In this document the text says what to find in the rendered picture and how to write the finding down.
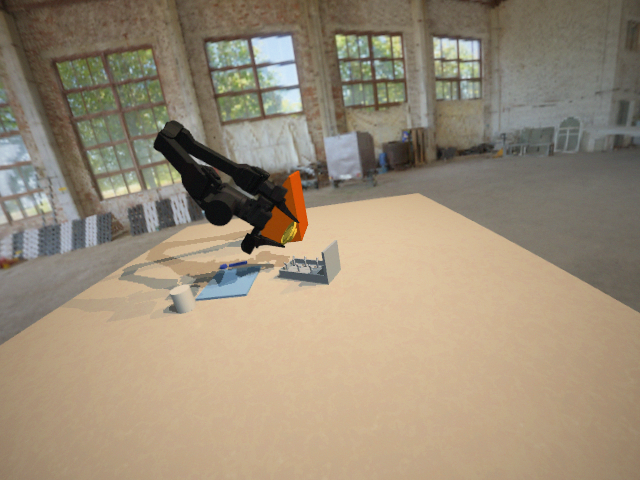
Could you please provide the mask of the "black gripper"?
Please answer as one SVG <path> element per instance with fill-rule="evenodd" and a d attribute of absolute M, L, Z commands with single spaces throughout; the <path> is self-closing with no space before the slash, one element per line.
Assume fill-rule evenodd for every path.
<path fill-rule="evenodd" d="M 295 217 L 294 215 L 289 211 L 289 209 L 287 208 L 285 201 L 286 198 L 284 198 L 286 192 L 288 191 L 287 188 L 285 188 L 284 186 L 274 186 L 271 194 L 269 195 L 270 198 L 270 202 L 272 203 L 272 206 L 270 207 L 269 211 L 271 212 L 272 209 L 274 208 L 274 206 L 276 206 L 279 210 L 281 210 L 284 214 L 286 214 L 288 217 L 290 217 L 292 220 L 294 220 L 297 223 L 300 223 Z M 251 198 L 247 197 L 246 195 L 244 195 L 242 197 L 241 202 L 239 203 L 238 207 L 235 210 L 234 215 L 237 216 L 238 218 L 246 221 L 247 219 L 243 216 L 243 214 L 247 214 L 250 210 L 250 207 L 252 206 L 252 204 L 250 202 Z M 248 222 L 249 223 L 249 222 Z M 271 240 L 267 237 L 264 237 L 262 235 L 259 234 L 259 229 L 257 229 L 256 227 L 254 227 L 254 229 L 252 230 L 251 234 L 247 233 L 245 238 L 243 239 L 242 243 L 241 243 L 241 249 L 243 252 L 251 255 L 251 253 L 253 252 L 254 248 L 256 247 L 257 249 L 259 248 L 259 246 L 261 245 L 270 245 L 270 246 L 276 246 L 276 247 L 282 247 L 285 248 L 284 245 L 281 245 L 280 243 Z"/>

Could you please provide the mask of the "light blue flat mat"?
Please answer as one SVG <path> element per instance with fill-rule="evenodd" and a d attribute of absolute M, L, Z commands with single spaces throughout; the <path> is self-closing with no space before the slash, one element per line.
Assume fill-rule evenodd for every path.
<path fill-rule="evenodd" d="M 261 266 L 219 270 L 200 292 L 197 301 L 247 296 Z"/>

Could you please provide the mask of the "olive-yellow round plate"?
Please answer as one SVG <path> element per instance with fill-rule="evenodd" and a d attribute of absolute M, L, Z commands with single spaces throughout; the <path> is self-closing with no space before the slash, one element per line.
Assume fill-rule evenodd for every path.
<path fill-rule="evenodd" d="M 283 236 L 281 238 L 281 245 L 284 245 L 287 242 L 290 242 L 294 238 L 296 232 L 297 232 L 296 222 L 293 221 L 289 224 L 289 226 L 286 228 L 285 232 L 283 233 Z"/>

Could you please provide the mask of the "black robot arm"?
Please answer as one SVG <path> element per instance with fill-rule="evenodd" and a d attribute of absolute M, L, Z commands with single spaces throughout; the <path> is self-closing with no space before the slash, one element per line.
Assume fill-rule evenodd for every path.
<path fill-rule="evenodd" d="M 261 231 L 271 219 L 269 195 L 275 185 L 268 180 L 270 174 L 265 170 L 237 164 L 214 152 L 195 141 L 189 130 L 175 120 L 167 122 L 158 132 L 153 147 L 179 172 L 183 187 L 205 211 L 205 218 L 210 223 L 216 226 L 228 224 L 244 195 L 228 183 L 221 184 L 220 176 L 212 167 L 232 177 L 235 184 L 248 194 L 254 197 L 261 195 L 257 200 L 250 200 L 252 206 L 247 214 L 243 214 L 250 225 Z M 197 163 L 191 155 L 212 167 Z"/>

